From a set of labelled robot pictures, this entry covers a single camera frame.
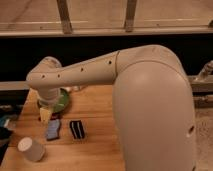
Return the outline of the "white gripper wrist block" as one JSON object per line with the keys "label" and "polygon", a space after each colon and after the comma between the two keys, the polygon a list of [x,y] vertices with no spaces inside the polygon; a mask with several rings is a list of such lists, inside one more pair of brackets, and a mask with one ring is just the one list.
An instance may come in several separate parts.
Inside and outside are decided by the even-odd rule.
{"label": "white gripper wrist block", "polygon": [[51,119],[53,110],[48,107],[54,107],[60,98],[60,89],[41,89],[38,90],[38,100],[41,106],[40,108],[40,119],[41,122],[47,124]]}

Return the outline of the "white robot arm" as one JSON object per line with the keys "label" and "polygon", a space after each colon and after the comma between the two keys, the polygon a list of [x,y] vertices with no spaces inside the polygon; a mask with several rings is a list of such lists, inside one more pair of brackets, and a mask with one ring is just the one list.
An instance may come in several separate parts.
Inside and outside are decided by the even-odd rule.
{"label": "white robot arm", "polygon": [[45,106],[64,86],[111,84],[125,171],[195,171],[195,108],[177,55],[162,45],[117,50],[63,67],[45,57],[26,77]]}

